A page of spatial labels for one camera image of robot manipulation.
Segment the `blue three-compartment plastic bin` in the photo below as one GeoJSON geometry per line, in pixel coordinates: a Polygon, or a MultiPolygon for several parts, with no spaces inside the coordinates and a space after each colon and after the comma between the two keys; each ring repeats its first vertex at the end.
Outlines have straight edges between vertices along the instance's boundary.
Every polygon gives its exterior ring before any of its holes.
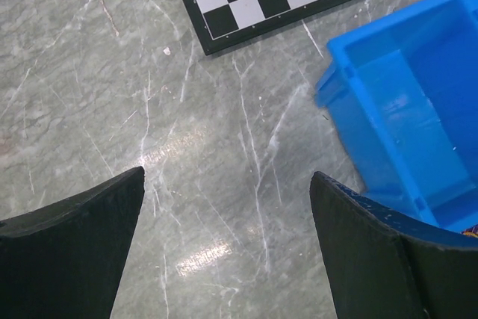
{"type": "Polygon", "coordinates": [[[477,0],[421,0],[329,41],[316,86],[365,195],[451,232],[477,224],[477,0]]]}

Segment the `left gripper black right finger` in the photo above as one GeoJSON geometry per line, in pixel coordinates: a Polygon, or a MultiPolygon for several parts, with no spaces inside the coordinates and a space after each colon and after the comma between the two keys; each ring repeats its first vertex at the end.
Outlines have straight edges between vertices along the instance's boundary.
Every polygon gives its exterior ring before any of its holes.
{"type": "Polygon", "coordinates": [[[311,210],[338,318],[476,318],[477,239],[420,222],[322,172],[311,210]]]}

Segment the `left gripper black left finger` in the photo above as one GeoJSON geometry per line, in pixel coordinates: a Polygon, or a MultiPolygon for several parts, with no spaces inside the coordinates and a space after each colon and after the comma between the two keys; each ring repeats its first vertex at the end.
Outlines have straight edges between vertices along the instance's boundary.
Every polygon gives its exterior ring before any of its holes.
{"type": "Polygon", "coordinates": [[[2,318],[109,318],[143,203],[134,167],[1,221],[2,318]]]}

